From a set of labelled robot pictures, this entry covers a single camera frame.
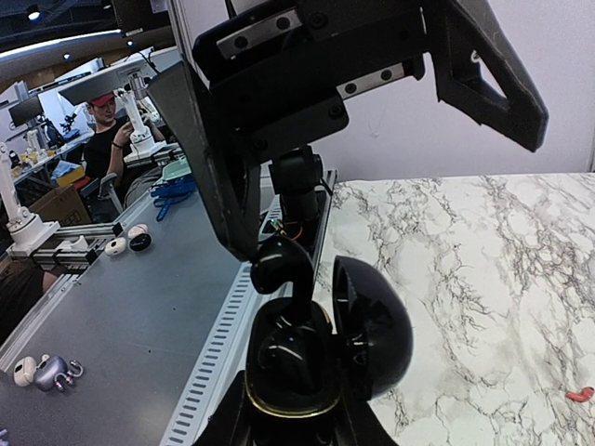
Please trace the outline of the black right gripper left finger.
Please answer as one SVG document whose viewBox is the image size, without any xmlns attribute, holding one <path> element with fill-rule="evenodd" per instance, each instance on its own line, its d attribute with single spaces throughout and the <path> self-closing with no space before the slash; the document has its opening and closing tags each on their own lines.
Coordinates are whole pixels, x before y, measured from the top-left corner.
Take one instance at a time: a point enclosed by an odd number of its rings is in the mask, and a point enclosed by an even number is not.
<svg viewBox="0 0 595 446">
<path fill-rule="evenodd" d="M 250 408 L 245 390 L 245 371 L 240 371 L 193 446 L 251 445 Z"/>
</svg>

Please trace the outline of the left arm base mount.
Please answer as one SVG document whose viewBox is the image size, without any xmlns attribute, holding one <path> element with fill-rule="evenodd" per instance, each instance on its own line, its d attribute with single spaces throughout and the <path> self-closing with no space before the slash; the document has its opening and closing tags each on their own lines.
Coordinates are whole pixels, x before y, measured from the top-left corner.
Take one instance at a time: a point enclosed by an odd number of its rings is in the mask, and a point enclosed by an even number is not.
<svg viewBox="0 0 595 446">
<path fill-rule="evenodd" d="M 269 208 L 261 212 L 258 242 L 263 243 L 271 236 L 284 236 L 300 244 L 311 257 L 317 256 L 324 243 L 329 197 L 318 190 L 316 198 L 319 215 L 313 220 L 297 222 L 284 214 L 280 199 L 275 196 Z"/>
</svg>

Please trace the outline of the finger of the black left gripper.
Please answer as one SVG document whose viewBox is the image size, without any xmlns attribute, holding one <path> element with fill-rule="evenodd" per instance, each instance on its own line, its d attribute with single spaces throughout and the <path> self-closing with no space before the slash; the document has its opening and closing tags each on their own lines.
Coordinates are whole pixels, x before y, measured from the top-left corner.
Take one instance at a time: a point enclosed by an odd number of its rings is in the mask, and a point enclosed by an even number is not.
<svg viewBox="0 0 595 446">
<path fill-rule="evenodd" d="M 530 152 L 549 112 L 487 1 L 423 1 L 438 100 Z"/>
<path fill-rule="evenodd" d="M 219 242 L 238 260 L 253 259 L 259 163 L 187 61 L 157 74 L 147 91 L 187 157 Z"/>
</svg>

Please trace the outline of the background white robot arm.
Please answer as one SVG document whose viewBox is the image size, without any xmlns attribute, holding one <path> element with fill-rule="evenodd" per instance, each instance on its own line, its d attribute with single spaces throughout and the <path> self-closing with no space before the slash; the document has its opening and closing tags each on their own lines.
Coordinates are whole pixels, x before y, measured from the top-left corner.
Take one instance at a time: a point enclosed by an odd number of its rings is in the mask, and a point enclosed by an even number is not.
<svg viewBox="0 0 595 446">
<path fill-rule="evenodd" d="M 124 158 L 125 163 L 139 163 L 142 160 L 151 158 L 165 147 L 165 142 L 156 141 L 151 129 L 144 124 L 136 97 L 132 91 L 118 88 L 114 91 L 114 95 L 123 102 L 129 122 L 133 127 L 133 132 L 130 135 L 131 153 Z"/>
</svg>

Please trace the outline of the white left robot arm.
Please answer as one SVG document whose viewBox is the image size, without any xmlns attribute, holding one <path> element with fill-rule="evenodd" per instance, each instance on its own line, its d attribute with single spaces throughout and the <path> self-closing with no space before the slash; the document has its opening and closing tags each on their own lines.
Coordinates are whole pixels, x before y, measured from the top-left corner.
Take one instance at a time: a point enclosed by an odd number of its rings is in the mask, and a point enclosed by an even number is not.
<svg viewBox="0 0 595 446">
<path fill-rule="evenodd" d="M 437 97 L 529 151 L 548 111 L 485 1 L 261 1 L 198 35 L 148 93 L 187 156 L 219 242 L 254 261 L 260 167 L 284 214 L 320 215 L 314 141 L 343 130 L 345 100 L 425 73 Z"/>
</svg>

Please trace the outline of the black earbud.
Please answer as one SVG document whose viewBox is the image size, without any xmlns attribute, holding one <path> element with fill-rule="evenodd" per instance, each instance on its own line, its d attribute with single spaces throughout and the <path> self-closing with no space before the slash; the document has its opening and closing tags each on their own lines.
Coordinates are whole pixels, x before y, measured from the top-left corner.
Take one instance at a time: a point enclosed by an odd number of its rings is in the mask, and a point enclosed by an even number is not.
<svg viewBox="0 0 595 446">
<path fill-rule="evenodd" d="M 261 295 L 271 295 L 286 283 L 292 285 L 291 296 L 272 299 L 258 310 L 251 329 L 253 337 L 275 329 L 316 332 L 311 309 L 313 265 L 299 243 L 283 236 L 267 239 L 252 262 L 250 278 Z"/>
</svg>

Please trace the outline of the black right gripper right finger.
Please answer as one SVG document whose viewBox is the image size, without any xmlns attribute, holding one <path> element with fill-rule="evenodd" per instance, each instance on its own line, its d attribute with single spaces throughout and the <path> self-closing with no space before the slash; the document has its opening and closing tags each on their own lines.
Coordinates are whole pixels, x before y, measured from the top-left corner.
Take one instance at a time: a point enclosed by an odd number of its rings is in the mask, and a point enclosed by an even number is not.
<svg viewBox="0 0 595 446">
<path fill-rule="evenodd" d="M 342 398 L 341 444 L 397 445 L 380 424 L 368 403 L 356 400 L 351 394 L 345 394 Z"/>
</svg>

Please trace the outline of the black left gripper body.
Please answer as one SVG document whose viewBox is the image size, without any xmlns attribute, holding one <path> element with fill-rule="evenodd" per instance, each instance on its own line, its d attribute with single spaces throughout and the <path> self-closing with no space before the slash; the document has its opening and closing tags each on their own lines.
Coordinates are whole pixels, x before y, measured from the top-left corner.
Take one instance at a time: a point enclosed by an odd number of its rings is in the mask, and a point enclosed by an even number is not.
<svg viewBox="0 0 595 446">
<path fill-rule="evenodd" d="M 346 99 L 422 78 L 427 49 L 418 1 L 266 1 L 199 35 L 192 55 L 269 161 L 344 129 Z"/>
</svg>

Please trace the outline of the black earbud charging case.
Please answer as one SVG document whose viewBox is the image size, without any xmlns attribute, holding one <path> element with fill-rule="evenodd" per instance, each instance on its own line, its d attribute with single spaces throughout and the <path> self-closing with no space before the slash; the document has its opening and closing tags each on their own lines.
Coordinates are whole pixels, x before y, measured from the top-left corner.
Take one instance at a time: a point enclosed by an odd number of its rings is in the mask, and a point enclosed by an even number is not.
<svg viewBox="0 0 595 446">
<path fill-rule="evenodd" d="M 369 401 L 396 384 L 413 356 L 407 310 L 388 281 L 360 259 L 336 256 L 333 311 L 276 298 L 254 319 L 245 364 L 253 406 L 286 419 L 334 409 L 343 395 Z"/>
</svg>

